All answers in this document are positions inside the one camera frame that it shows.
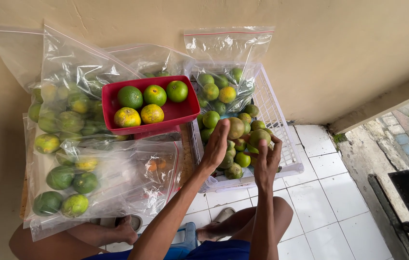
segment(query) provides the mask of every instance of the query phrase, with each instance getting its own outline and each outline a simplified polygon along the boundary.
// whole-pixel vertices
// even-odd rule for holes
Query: blue shorts
[[[248,241],[205,241],[192,250],[184,260],[247,260],[249,258]],[[131,250],[93,255],[82,260],[126,260]]]

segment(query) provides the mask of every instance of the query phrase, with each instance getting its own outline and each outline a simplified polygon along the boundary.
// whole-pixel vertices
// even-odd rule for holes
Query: person
[[[32,241],[30,230],[21,225],[10,239],[12,253],[20,260],[162,260],[199,188],[222,162],[229,129],[227,119],[219,120],[194,174],[139,238],[130,226],[130,216],[124,217],[115,228],[84,223],[36,242]],[[259,195],[257,207],[240,210],[222,222],[198,228],[197,239],[204,242],[185,260],[278,259],[277,244],[291,222],[293,210],[283,198],[273,196],[282,142],[273,135],[271,139],[273,150],[268,149],[266,140],[261,140],[259,154],[250,154],[257,158],[254,166]],[[224,236],[231,238],[214,241]],[[135,242],[135,245],[132,250],[116,253],[99,248],[115,242],[130,245]]]

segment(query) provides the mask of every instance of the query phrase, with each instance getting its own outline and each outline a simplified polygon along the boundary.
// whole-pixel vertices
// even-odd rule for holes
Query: white tiled floor
[[[284,198],[294,210],[291,224],[278,244],[279,258],[392,259],[326,130],[318,125],[296,125],[289,129],[305,171],[274,183],[274,196]],[[257,196],[256,187],[197,194],[182,223],[192,221],[202,227],[227,207],[238,211],[256,206]],[[152,218],[142,218],[144,229]],[[115,252],[129,247],[121,243],[106,248]]]

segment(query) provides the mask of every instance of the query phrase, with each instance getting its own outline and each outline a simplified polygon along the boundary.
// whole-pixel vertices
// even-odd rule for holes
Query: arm
[[[199,188],[222,162],[227,150],[229,129],[230,122],[227,119],[217,123],[206,145],[203,159],[194,174],[151,221],[135,243],[128,260],[162,260],[164,258]]]
[[[273,181],[280,163],[282,142],[275,136],[271,138],[275,144],[273,151],[268,150],[267,141],[262,139],[259,141],[259,155],[250,154],[257,158],[254,178],[259,193],[249,251],[250,260],[278,259],[278,241],[275,239],[273,219]]]

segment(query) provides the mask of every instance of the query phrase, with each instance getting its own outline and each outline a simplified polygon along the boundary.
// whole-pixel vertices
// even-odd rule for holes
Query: hand
[[[227,135],[230,130],[230,121],[221,119],[217,122],[209,141],[204,150],[201,163],[204,166],[209,166],[214,170],[224,160],[225,152],[227,151]]]
[[[262,139],[259,141],[259,154],[245,152],[245,154],[257,159],[254,166],[254,179],[256,186],[263,192],[272,191],[275,174],[278,171],[280,164],[280,154],[282,152],[282,141],[270,135],[272,142],[275,144],[273,150],[268,149],[267,141]],[[248,141],[249,135],[243,136],[242,139]]]

